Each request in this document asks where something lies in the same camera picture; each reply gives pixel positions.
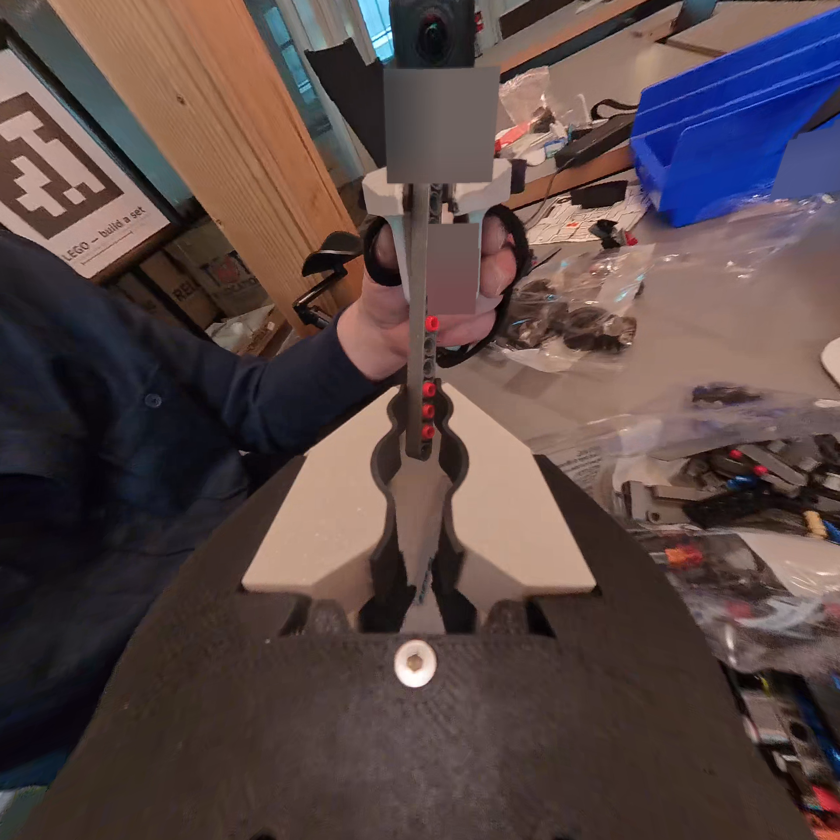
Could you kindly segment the black office chair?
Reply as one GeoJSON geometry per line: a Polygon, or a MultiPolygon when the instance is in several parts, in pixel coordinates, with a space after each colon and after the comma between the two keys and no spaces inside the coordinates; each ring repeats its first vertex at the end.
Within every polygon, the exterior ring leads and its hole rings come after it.
{"type": "MultiPolygon", "coordinates": [[[[378,60],[366,64],[351,38],[323,50],[307,50],[306,58],[339,115],[371,156],[374,167],[385,163],[384,67],[378,60]]],[[[319,281],[301,294],[292,308],[308,327],[325,330],[333,320],[319,301],[348,274],[348,265],[362,255],[358,232],[336,231],[311,252],[301,267],[303,279],[319,281]]]]}

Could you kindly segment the clear bag of grey parts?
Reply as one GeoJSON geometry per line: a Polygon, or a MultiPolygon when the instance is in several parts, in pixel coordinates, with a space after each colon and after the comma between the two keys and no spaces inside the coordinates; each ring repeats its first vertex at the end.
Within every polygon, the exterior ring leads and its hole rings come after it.
{"type": "Polygon", "coordinates": [[[636,531],[788,532],[838,545],[838,400],[709,383],[528,445],[636,531]]]}

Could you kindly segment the clear bag of black parts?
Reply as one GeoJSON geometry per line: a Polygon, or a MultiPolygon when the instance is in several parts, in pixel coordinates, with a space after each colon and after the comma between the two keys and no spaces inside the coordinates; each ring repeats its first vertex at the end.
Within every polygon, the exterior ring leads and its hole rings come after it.
{"type": "Polygon", "coordinates": [[[491,348],[544,373],[618,364],[637,338],[653,245],[559,251],[519,282],[491,348]]]}

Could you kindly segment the blue plastic bin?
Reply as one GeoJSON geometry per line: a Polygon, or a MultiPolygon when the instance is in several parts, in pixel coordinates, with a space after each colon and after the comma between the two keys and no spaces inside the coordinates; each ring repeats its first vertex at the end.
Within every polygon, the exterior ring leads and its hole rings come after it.
{"type": "Polygon", "coordinates": [[[680,228],[838,192],[839,11],[645,89],[629,141],[655,209],[680,228]]]}

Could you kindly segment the white sticker sheet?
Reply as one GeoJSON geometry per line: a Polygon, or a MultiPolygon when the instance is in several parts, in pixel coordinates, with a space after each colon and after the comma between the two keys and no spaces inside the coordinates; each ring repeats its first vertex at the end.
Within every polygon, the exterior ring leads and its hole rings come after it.
{"type": "Polygon", "coordinates": [[[529,231],[530,246],[594,242],[591,228],[599,221],[615,223],[622,230],[631,230],[650,208],[651,202],[640,185],[630,185],[622,201],[609,206],[583,209],[564,198],[554,202],[548,213],[529,231]]]}

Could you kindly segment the person's left forearm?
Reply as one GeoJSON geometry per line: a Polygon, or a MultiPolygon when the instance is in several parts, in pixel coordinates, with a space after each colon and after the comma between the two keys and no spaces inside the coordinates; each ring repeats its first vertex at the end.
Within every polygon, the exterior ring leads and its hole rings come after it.
{"type": "Polygon", "coordinates": [[[370,404],[392,377],[371,381],[356,368],[341,346],[338,322],[271,360],[160,328],[150,346],[167,380],[171,425],[196,439],[191,448],[206,452],[210,445],[231,453],[303,452],[370,404]]]}

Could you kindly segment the partly built lego car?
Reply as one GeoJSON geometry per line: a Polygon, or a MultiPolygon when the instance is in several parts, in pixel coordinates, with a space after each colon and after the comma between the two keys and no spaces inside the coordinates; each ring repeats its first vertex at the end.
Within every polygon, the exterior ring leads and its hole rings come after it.
{"type": "Polygon", "coordinates": [[[671,527],[647,551],[720,663],[748,737],[814,838],[838,838],[838,545],[671,527]]]}

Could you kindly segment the black power adapter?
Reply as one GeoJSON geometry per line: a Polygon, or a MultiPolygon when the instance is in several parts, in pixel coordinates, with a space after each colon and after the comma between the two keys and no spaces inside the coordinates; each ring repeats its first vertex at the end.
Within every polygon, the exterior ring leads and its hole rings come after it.
{"type": "Polygon", "coordinates": [[[580,138],[567,143],[554,156],[555,170],[563,172],[580,167],[627,142],[631,137],[635,118],[635,112],[614,115],[580,138]]]}

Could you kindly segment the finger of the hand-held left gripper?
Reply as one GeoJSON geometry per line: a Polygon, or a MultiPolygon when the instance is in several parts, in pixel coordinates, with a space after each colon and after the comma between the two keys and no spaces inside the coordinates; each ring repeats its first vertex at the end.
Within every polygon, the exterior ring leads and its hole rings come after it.
{"type": "Polygon", "coordinates": [[[363,199],[367,214],[374,217],[403,217],[413,207],[413,185],[388,182],[385,167],[363,179],[363,199]]]}
{"type": "Polygon", "coordinates": [[[493,161],[489,182],[462,182],[449,187],[448,208],[454,216],[479,214],[503,204],[511,195],[511,161],[493,161]]]}

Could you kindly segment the small black pouch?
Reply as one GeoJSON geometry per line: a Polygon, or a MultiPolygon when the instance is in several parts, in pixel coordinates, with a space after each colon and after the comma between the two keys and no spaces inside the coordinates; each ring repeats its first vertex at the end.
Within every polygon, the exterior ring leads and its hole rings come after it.
{"type": "Polygon", "coordinates": [[[612,180],[570,190],[570,203],[581,209],[591,210],[612,207],[626,199],[628,180],[612,180]]]}

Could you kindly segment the wooden pillar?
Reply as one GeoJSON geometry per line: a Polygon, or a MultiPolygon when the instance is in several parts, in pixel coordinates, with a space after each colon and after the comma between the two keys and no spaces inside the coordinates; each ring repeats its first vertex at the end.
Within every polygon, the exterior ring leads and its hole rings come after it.
{"type": "Polygon", "coordinates": [[[301,267],[352,224],[243,2],[52,1],[300,337],[301,267]]]}

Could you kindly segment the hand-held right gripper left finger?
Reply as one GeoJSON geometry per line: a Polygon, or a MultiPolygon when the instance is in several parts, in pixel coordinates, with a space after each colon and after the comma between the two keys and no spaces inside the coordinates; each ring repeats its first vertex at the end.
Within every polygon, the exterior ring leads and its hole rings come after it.
{"type": "Polygon", "coordinates": [[[369,558],[385,529],[371,458],[392,430],[389,388],[305,455],[241,581],[249,593],[335,601],[356,614],[374,593],[369,558]]]}

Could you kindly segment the small clear bag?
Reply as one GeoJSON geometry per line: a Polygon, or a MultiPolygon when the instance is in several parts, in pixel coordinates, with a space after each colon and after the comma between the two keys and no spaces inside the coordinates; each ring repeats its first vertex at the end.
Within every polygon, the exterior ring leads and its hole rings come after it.
{"type": "Polygon", "coordinates": [[[524,124],[527,129],[540,129],[559,121],[559,101],[547,66],[532,68],[500,84],[499,101],[512,127],[524,124]]]}

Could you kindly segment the grey lego beam red pins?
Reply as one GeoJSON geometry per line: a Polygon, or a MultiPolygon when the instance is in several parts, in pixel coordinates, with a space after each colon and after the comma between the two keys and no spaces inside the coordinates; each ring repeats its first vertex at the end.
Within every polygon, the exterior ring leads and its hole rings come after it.
{"type": "Polygon", "coordinates": [[[407,289],[409,307],[408,356],[406,363],[405,453],[408,458],[425,461],[432,444],[424,437],[424,384],[427,363],[434,365],[435,339],[427,345],[427,235],[433,187],[427,183],[411,185],[411,202],[405,222],[407,289]]]}

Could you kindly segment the printed cardboard box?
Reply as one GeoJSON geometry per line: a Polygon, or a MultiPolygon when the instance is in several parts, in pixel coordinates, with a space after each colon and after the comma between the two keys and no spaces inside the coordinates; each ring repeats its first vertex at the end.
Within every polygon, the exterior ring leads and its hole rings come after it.
{"type": "Polygon", "coordinates": [[[256,275],[211,220],[192,226],[110,289],[159,321],[204,333],[237,355],[269,357],[291,334],[256,275]]]}

